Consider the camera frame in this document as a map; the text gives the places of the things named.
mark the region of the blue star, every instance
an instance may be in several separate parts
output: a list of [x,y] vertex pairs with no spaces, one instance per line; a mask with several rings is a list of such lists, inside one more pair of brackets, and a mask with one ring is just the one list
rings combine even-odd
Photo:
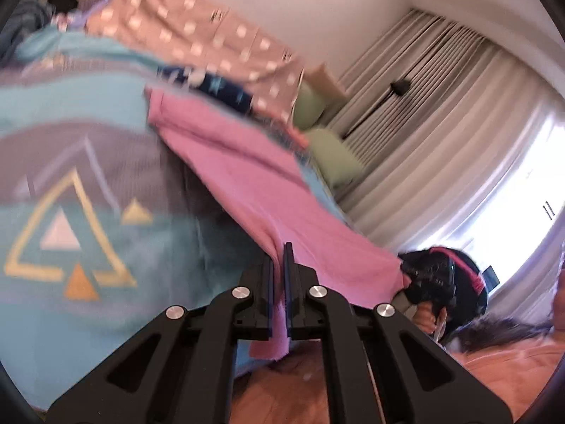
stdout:
[[224,89],[224,79],[217,76],[210,81],[208,92],[213,93],[216,97],[218,97],[220,89]]

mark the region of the screw head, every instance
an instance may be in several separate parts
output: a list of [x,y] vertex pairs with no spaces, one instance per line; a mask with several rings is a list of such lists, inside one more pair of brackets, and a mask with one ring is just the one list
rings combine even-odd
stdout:
[[377,314],[381,317],[391,317],[395,312],[396,310],[394,309],[394,306],[389,305],[388,303],[382,303],[377,306]]
[[180,319],[184,316],[184,309],[181,306],[171,306],[167,309],[165,314],[167,314],[169,319]]
[[251,294],[251,290],[247,287],[236,287],[232,290],[232,296],[238,300],[243,300]]
[[310,290],[308,290],[308,292],[314,298],[323,298],[328,294],[328,289],[326,287],[321,286],[321,285],[315,285],[313,287],[310,287]]

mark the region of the green pillow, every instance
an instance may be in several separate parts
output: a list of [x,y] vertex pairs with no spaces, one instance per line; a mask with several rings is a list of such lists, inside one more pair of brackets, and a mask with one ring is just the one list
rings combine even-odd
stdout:
[[310,129],[326,108],[324,98],[302,81],[296,98],[292,124],[300,130]]
[[329,129],[313,128],[304,133],[310,153],[331,189],[351,183],[363,171],[363,164]]

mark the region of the cushion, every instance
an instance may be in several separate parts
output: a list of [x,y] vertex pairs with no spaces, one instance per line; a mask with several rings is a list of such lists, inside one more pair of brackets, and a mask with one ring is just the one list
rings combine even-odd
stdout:
[[304,79],[326,100],[327,104],[347,101],[347,92],[328,71],[326,64],[304,71]]
[[351,183],[363,171],[363,164],[331,130],[314,128],[305,132],[310,152],[331,189]]
[[326,101],[306,81],[300,84],[292,124],[300,130],[310,129],[326,108]]

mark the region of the pink triangle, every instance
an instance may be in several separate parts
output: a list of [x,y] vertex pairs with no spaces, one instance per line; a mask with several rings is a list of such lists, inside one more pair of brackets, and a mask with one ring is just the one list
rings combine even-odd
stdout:
[[80,243],[62,208],[59,208],[51,225],[41,238],[41,250],[80,250]]

